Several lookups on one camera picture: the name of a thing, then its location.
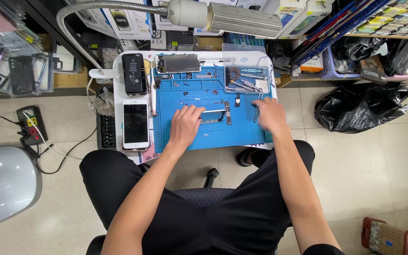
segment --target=clear plastic container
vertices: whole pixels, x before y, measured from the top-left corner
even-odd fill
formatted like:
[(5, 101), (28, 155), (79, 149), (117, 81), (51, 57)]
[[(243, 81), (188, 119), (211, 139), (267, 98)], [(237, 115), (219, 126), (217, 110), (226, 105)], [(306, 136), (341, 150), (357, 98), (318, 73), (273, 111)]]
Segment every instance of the clear plastic container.
[[(263, 46), (224, 43), (222, 48), (226, 93), (270, 93), (269, 67), (261, 65), (266, 57)], [(257, 65), (250, 61), (253, 58), (256, 59)]]

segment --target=black tool organizer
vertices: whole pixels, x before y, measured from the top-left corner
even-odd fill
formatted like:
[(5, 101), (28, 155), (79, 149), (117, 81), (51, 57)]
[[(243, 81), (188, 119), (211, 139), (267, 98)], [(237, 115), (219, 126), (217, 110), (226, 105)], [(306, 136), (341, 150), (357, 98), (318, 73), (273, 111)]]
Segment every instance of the black tool organizer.
[[(103, 87), (113, 93), (112, 85), (101, 85), (96, 91), (96, 97), (103, 93)], [(97, 113), (97, 148), (116, 150), (116, 121), (114, 117)]]

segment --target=black cable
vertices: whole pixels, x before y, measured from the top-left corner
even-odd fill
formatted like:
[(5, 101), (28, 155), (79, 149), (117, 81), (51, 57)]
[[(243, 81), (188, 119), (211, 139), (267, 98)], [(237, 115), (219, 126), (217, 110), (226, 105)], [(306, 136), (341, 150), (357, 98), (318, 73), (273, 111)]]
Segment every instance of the black cable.
[[(97, 128), (95, 128), (94, 131), (93, 131), (88, 137), (86, 137), (84, 140), (82, 140), (81, 142), (75, 144), (75, 146), (73, 146), (65, 155), (68, 156), (69, 153), (70, 153), (76, 146), (78, 146), (78, 145), (80, 145), (82, 142), (88, 140), (89, 137), (91, 137), (91, 136), (95, 133), (95, 131), (97, 131)], [(62, 164), (64, 163), (64, 160), (67, 158), (67, 157), (64, 157), (64, 158), (62, 159), (61, 164), (59, 164), (59, 167), (58, 167), (58, 169), (57, 169), (56, 171), (49, 173), (49, 172), (43, 171), (43, 170), (40, 169), (40, 167), (38, 166), (37, 160), (38, 160), (38, 158), (40, 157), (40, 155), (42, 155), (43, 153), (41, 153), (41, 154), (38, 153), (38, 145), (37, 145), (37, 155), (38, 155), (38, 156), (37, 156), (36, 159), (35, 159), (35, 164), (36, 164), (37, 169), (38, 169), (40, 172), (44, 173), (44, 174), (54, 174), (54, 173), (57, 173), (57, 172), (61, 169)]]
[(6, 119), (6, 118), (4, 118), (3, 116), (0, 116), (0, 118), (3, 118), (3, 119), (5, 119), (5, 120), (7, 120), (7, 121), (9, 121), (9, 122), (11, 122), (11, 123), (13, 123), (13, 124), (15, 124), (15, 125), (18, 125), (18, 126), (20, 126), (20, 127), (23, 127), (22, 125), (22, 123), (21, 122), (14, 122), (14, 121), (12, 121), (12, 120), (10, 120), (10, 119)]

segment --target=office chair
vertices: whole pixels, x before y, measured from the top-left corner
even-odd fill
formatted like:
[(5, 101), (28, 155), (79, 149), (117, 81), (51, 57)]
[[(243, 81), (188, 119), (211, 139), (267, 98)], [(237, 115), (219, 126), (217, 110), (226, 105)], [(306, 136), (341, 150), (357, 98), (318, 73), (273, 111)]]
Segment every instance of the office chair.
[[(150, 167), (147, 164), (143, 164), (143, 166), (147, 169)], [(207, 172), (207, 178), (205, 180), (203, 188), (176, 190), (173, 192), (196, 206), (211, 206), (221, 201), (224, 197), (231, 194), (231, 192), (234, 190), (212, 188), (213, 181), (216, 177), (218, 177), (218, 174), (218, 170), (216, 168), (212, 168)], [(103, 242), (105, 241), (105, 236), (106, 235), (96, 236), (89, 244), (86, 255), (100, 255)]]

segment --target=tile floor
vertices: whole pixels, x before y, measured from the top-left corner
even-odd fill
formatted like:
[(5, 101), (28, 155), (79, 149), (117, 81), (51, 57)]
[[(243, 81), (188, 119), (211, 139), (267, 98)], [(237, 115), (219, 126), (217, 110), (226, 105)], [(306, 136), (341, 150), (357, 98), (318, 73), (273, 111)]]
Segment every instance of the tile floor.
[[(366, 255), (360, 245), (363, 218), (372, 216), (408, 228), (408, 113), (389, 124), (355, 135), (328, 132), (314, 119), (314, 104), (332, 88), (278, 90), (294, 139), (315, 150), (312, 178), (326, 219), (347, 254)], [(86, 97), (0, 99), (0, 115), (28, 105), (41, 108), (49, 142), (66, 151), (95, 128)], [(0, 145), (18, 144), (18, 127), (0, 119)], [(96, 150), (96, 136), (72, 153)], [(220, 171), (214, 187), (235, 188), (255, 167), (239, 167), (241, 147), (187, 151), (167, 182), (169, 189), (201, 187), (210, 167)], [(62, 157), (47, 152), (40, 165), (54, 171)], [(42, 176), (42, 196), (25, 212), (0, 223), (0, 254), (84, 254), (96, 235), (105, 234), (82, 183), (78, 161), (65, 160), (57, 174)], [(280, 254), (298, 254), (294, 230), (278, 246)]]

